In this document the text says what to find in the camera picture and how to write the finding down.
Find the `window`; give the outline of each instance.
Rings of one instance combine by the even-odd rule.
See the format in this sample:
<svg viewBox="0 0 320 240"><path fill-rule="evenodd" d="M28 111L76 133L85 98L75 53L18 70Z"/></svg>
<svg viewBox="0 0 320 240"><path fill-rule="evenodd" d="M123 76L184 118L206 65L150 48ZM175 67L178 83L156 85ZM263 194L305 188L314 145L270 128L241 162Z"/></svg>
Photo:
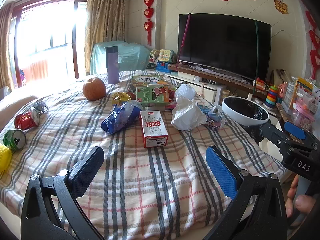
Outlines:
<svg viewBox="0 0 320 240"><path fill-rule="evenodd" d="M86 4L81 0L50 0L22 7L21 14L16 14L11 21L9 50L12 76L20 74L15 71L18 69L22 85L44 79L59 85L85 77ZM76 34L76 46L73 46L73 32ZM18 66L14 61L14 45Z"/></svg>

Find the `purple water bottle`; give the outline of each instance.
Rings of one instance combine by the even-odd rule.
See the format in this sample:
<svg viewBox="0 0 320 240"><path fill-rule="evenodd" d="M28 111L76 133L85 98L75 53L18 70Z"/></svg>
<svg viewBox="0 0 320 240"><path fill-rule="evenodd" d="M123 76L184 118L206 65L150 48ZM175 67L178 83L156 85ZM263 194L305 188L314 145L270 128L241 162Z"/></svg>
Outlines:
<svg viewBox="0 0 320 240"><path fill-rule="evenodd" d="M106 68L108 69L108 83L119 83L118 46L105 47Z"/></svg>

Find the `plaid blanket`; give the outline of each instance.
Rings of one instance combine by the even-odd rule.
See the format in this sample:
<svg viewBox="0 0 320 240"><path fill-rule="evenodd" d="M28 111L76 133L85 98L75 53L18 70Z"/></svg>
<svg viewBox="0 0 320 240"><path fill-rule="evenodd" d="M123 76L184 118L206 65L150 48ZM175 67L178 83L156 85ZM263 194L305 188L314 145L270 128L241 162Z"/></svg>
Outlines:
<svg viewBox="0 0 320 240"><path fill-rule="evenodd" d="M120 72L116 85L109 85L105 74L97 75L105 82L107 95L94 102L84 97L83 80L42 98L49 111L41 115L39 127L26 131L26 147L13 154L9 169L0 179L1 202L20 216L32 174L55 176L100 146L104 163L85 195L77 199L94 226L110 240L174 239L191 227L216 222L230 203L206 163L207 147L216 145L239 169L252 175L284 174L281 164L262 152L228 117L223 129L200 125L185 132L171 125L172 114L166 111L162 113L169 134L166 147L144 148L138 122L107 136L100 123L110 113L111 93L126 91L132 75L147 73ZM195 100L211 105L199 95ZM31 104L20 113L28 111ZM5 132L14 129L13 121L1 132L1 142ZM56 199L54 203L65 228L72 232Z"/></svg>

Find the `red lantern decoration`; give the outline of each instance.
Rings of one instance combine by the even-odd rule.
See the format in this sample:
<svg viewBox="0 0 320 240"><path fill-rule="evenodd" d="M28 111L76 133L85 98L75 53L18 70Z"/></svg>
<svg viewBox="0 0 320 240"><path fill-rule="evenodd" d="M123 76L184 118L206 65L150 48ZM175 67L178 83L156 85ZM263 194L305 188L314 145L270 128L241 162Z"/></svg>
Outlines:
<svg viewBox="0 0 320 240"><path fill-rule="evenodd" d="M150 8L154 1L155 0L144 0L144 4Z"/></svg>
<svg viewBox="0 0 320 240"><path fill-rule="evenodd" d="M144 10L144 15L147 19L150 19L153 16L153 8L148 8Z"/></svg>
<svg viewBox="0 0 320 240"><path fill-rule="evenodd" d="M148 45L151 46L151 30L153 28L153 22L148 19L148 21L144 23L143 27L148 32L147 41Z"/></svg>
<svg viewBox="0 0 320 240"><path fill-rule="evenodd" d="M313 67L311 78L316 79L316 71L320 68L320 55L317 51L312 49L310 51L310 58L311 58L312 67Z"/></svg>
<svg viewBox="0 0 320 240"><path fill-rule="evenodd" d="M320 38L314 31L309 31L309 35L312 41L313 46L315 46L316 50L320 49Z"/></svg>
<svg viewBox="0 0 320 240"><path fill-rule="evenodd" d="M310 24L312 25L312 27L314 27L316 29L317 28L317 24L316 24L314 18L312 17L312 15L310 14L309 11L306 11L306 16L307 16Z"/></svg>

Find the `black tv screen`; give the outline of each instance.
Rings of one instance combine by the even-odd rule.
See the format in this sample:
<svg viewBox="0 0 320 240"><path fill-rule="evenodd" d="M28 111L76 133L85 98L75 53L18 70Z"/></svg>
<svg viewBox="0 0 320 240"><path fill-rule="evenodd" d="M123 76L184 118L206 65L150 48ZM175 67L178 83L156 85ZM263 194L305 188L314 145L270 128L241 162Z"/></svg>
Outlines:
<svg viewBox="0 0 320 240"><path fill-rule="evenodd" d="M179 15L180 50L188 14ZM180 60L214 67L254 80L259 44L258 77L266 80L270 58L271 25L238 16L191 14Z"/></svg>

